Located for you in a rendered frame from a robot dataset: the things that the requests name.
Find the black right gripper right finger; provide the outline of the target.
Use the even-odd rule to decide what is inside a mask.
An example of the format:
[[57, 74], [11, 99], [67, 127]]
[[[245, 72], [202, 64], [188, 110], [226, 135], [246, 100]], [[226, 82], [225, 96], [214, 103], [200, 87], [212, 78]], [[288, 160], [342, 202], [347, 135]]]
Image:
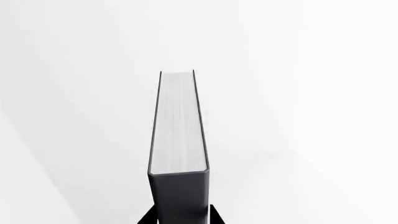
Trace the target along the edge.
[[214, 205], [210, 205], [210, 224], [225, 224]]

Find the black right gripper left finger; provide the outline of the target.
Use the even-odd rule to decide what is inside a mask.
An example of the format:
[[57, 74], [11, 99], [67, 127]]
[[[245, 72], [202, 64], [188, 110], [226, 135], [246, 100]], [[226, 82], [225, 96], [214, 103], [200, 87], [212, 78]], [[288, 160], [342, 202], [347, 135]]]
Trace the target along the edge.
[[157, 207], [153, 205], [137, 224], [158, 224]]

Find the black hardcover book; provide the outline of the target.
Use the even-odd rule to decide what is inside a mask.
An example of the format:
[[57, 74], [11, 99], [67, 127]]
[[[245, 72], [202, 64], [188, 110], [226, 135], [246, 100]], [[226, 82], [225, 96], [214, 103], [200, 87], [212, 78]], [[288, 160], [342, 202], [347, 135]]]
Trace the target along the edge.
[[210, 165], [195, 72], [160, 74], [147, 175], [159, 224], [208, 224]]

